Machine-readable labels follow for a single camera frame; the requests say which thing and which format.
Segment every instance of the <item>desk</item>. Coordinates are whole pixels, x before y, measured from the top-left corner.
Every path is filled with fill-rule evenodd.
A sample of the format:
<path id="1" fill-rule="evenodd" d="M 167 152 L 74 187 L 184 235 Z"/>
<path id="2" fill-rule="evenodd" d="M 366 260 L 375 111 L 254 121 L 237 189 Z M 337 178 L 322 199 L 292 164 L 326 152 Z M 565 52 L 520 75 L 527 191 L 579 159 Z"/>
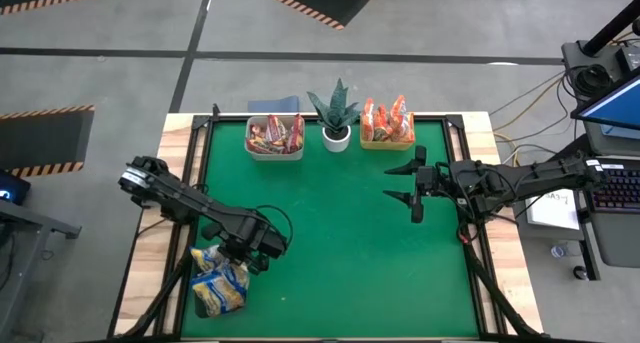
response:
<path id="1" fill-rule="evenodd" d="M 454 129 L 455 127 L 449 128 L 451 137 L 455 138 L 451 140 L 455 159 L 463 159 L 463 154 L 465 153 L 463 148 L 468 145 L 468 151 L 472 159 L 498 164 L 499 157 L 488 114 L 486 112 L 452 114 L 460 115 L 462 117 L 461 120 L 464 122 L 463 136 L 457 133 L 460 130 Z M 416 115 L 444 116 L 444 113 L 417 113 Z M 185 162 L 194 116 L 198 115 L 170 114 L 167 116 L 157 154 L 159 158 L 168 163 L 173 174 L 177 176 L 182 176 L 183 172 L 190 174 L 190 182 L 192 184 L 198 181 L 200 158 L 203 153 L 202 147 L 205 145 L 204 137 L 201 134 L 197 140 L 194 140 L 194 159 L 191 162 Z M 192 166 L 191 172 L 188 172 L 189 169 L 185 171 L 185 165 L 187 167 Z M 510 209 L 505 209 L 500 214 L 513 217 Z M 144 229 L 144 227 L 158 220 L 159 214 L 157 211 L 146 210 L 140 220 L 139 229 Z M 408 212 L 406 224 L 410 224 Z M 180 255 L 187 240 L 186 227 L 180 229 L 173 227 L 170 223 L 161 224 L 146 232 L 135 242 L 132 248 L 131 260 L 125 272 L 121 295 L 114 311 L 110 334 L 124 333 L 129 329 L 157 294 L 163 280 L 165 266 L 175 262 L 175 252 L 169 252 L 172 230 L 180 230 L 180 233 L 182 233 L 178 235 L 178 238 L 174 238 L 178 240 L 179 244 L 176 252 Z M 540 318 L 517 227 L 509 222 L 495 220 L 487 225 L 487 236 L 490 249 L 486 252 L 490 252 L 498 285 L 525 321 L 534 329 L 541 331 Z M 173 332 L 177 328 L 176 322 L 182 326 L 180 322 L 182 312 L 176 314 L 176 310 L 183 309 L 182 307 L 177 307 L 179 287 L 180 284 L 174 289 L 169 299 L 162 329 L 154 326 L 149 329 L 148 334 L 152 332 Z M 492 318 L 494 317 L 493 304 L 482 287 L 480 288 L 480 296 L 482 298 L 482 310 L 486 317 L 487 330 L 493 332 L 496 330 L 496 322 Z"/>

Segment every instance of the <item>water bottle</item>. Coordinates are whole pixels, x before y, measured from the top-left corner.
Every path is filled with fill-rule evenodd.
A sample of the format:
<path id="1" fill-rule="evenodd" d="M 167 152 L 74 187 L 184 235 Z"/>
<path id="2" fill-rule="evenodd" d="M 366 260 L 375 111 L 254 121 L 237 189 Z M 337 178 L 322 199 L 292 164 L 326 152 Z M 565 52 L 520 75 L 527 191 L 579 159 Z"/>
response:
<path id="1" fill-rule="evenodd" d="M 556 244 L 551 247 L 553 258 L 563 258 L 569 256 L 569 245 L 567 243 Z"/>

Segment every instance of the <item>white pot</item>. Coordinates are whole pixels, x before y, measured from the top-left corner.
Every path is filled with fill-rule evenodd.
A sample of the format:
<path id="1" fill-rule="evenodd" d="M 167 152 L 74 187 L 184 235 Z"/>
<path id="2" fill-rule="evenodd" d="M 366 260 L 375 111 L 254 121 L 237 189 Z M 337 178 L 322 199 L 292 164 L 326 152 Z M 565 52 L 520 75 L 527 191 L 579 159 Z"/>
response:
<path id="1" fill-rule="evenodd" d="M 326 128 L 322 128 L 322 142 L 328 151 L 338 153 L 347 149 L 351 140 L 351 127 L 347 126 L 347 135 L 340 140 L 333 140 L 327 137 Z"/>

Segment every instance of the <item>wooden table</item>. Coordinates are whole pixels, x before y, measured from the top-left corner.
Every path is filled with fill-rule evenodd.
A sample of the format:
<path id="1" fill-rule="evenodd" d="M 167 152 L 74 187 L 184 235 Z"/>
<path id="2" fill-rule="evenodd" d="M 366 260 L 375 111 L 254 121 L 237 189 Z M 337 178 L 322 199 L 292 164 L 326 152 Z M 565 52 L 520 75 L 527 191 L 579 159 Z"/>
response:
<path id="1" fill-rule="evenodd" d="M 481 160 L 488 164 L 500 164 L 500 158 L 491 128 L 491 121 L 486 112 L 438 112 L 424 114 L 462 115 L 471 158 Z M 178 177 L 182 176 L 184 169 L 194 115 L 200 114 L 169 114 L 167 115 L 162 131 L 157 157 L 166 161 L 171 173 Z M 462 151 L 458 139 L 453 139 L 453 146 L 456 160 L 462 159 Z M 200 139 L 196 145 L 196 157 L 193 160 L 191 183 L 196 182 L 200 168 L 202 148 L 203 142 L 202 139 Z M 500 214 L 513 218 L 513 211 L 511 209 L 504 209 Z M 159 220 L 159 211 L 145 210 L 142 214 L 139 230 Z M 125 273 L 123 291 L 121 292 L 122 299 L 116 305 L 110 333 L 121 334 L 131 328 L 158 293 L 167 260 L 171 229 L 171 222 L 162 223 L 145 232 L 137 239 L 133 248 L 131 263 L 128 267 L 128 274 Z M 520 244 L 517 227 L 511 222 L 496 219 L 491 221 L 490 224 L 487 224 L 486 229 L 498 286 L 527 324 L 537 331 L 542 332 L 542 324 L 531 287 L 529 272 Z M 183 234 L 180 236 L 181 244 L 178 249 L 178 254 L 183 252 L 186 242 L 186 233 L 184 232 L 186 232 L 186 229 L 183 229 Z M 178 286 L 174 289 L 168 303 L 164 325 L 164 332 L 167 333 L 171 332 L 173 327 L 177 292 Z M 489 331 L 495 331 L 495 322 L 491 319 L 491 317 L 493 317 L 491 299 L 484 289 L 482 289 L 481 295 L 485 315 L 488 319 L 487 325 Z"/>

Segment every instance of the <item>white paper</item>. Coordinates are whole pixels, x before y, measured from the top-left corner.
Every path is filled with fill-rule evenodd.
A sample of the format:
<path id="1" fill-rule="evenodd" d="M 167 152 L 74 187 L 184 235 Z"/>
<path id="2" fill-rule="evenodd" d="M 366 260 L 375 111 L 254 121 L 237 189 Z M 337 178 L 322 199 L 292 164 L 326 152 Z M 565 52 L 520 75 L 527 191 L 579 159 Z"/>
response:
<path id="1" fill-rule="evenodd" d="M 537 197 L 526 200 L 527 205 Z M 527 210 L 529 223 L 579 230 L 573 191 L 560 189 L 545 194 Z"/>

